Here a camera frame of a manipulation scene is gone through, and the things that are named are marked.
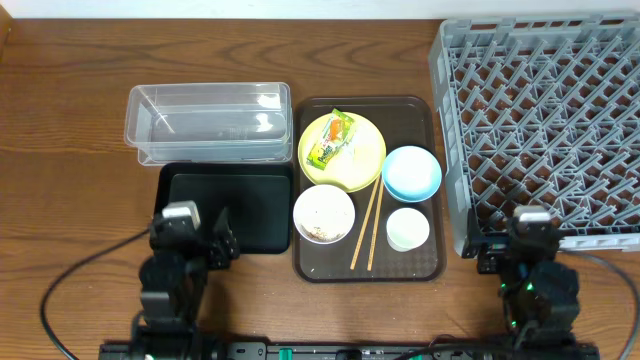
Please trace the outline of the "clear plastic wrapper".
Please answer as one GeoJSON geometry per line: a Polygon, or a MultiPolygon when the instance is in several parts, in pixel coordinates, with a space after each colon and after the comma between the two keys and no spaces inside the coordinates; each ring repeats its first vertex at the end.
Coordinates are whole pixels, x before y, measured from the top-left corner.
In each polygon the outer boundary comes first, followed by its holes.
{"type": "Polygon", "coordinates": [[[370,155],[375,155],[378,149],[378,130],[370,121],[356,122],[355,133],[346,145],[346,158],[356,163],[370,155]]]}

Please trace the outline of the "green orange snack wrapper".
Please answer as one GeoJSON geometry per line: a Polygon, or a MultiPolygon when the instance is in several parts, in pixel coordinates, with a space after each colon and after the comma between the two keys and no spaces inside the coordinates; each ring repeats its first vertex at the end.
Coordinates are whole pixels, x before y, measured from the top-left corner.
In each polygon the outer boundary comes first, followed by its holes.
{"type": "Polygon", "coordinates": [[[349,144],[356,132],[356,121],[346,113],[333,109],[321,135],[316,139],[307,162],[319,170],[325,170],[330,160],[349,144]]]}

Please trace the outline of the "white pink bowl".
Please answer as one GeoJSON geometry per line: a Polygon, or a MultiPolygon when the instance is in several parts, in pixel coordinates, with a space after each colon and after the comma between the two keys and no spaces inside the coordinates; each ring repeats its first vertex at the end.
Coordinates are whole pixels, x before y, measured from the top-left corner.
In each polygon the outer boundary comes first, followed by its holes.
{"type": "Polygon", "coordinates": [[[315,185],[304,190],[293,207],[298,233],[319,245],[341,241],[353,228],[355,215],[349,195],[333,185],[315,185]]]}

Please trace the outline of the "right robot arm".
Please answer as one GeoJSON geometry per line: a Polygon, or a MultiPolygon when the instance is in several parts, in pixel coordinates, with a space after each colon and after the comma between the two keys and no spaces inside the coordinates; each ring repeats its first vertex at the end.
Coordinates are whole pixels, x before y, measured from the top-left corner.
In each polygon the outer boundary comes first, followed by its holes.
{"type": "Polygon", "coordinates": [[[519,206],[505,230],[485,234],[473,210],[467,214],[462,256],[477,261],[477,272],[497,275],[509,331],[520,349],[573,346],[577,318],[578,274],[556,261],[562,234],[539,206],[519,206]]]}

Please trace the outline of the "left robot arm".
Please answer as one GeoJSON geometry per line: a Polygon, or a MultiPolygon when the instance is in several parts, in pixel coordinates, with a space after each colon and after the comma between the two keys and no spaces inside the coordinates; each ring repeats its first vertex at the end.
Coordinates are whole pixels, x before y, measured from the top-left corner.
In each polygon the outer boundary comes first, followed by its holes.
{"type": "Polygon", "coordinates": [[[229,209],[202,228],[192,201],[176,202],[154,216],[153,255],[139,270],[145,324],[132,332],[130,359],[223,359],[225,346],[202,334],[196,319],[208,273],[224,270],[240,255],[229,209]]]}

